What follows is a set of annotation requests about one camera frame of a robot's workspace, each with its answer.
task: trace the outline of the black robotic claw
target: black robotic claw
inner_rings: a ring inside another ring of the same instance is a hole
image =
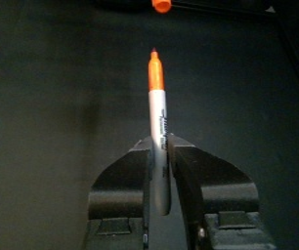
[[[83,249],[149,249],[150,137],[103,170],[89,192]],[[174,135],[169,161],[185,222],[187,249],[275,249],[258,213],[250,178]]]

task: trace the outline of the marker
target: marker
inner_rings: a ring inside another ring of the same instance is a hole
[[[170,209],[169,163],[166,155],[166,108],[162,65],[155,49],[149,60],[149,120],[153,152],[153,199],[159,215],[167,215]]]

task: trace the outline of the orange marker cap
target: orange marker cap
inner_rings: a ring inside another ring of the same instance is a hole
[[[162,65],[155,49],[151,49],[149,60],[149,90],[163,90]]]
[[[166,13],[170,10],[170,0],[151,0],[151,6],[159,13]]]

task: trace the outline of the orange object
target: orange object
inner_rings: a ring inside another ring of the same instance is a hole
[[[151,49],[149,60],[149,90],[163,90],[162,64],[155,49]]]
[[[171,3],[170,0],[151,0],[151,6],[159,13],[166,13],[170,10]]]

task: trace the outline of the sharpie marker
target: sharpie marker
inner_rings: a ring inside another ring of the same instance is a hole
[[[169,163],[166,155],[166,108],[162,65],[155,49],[149,60],[149,120],[153,152],[153,200],[157,213],[166,215],[170,209]]]

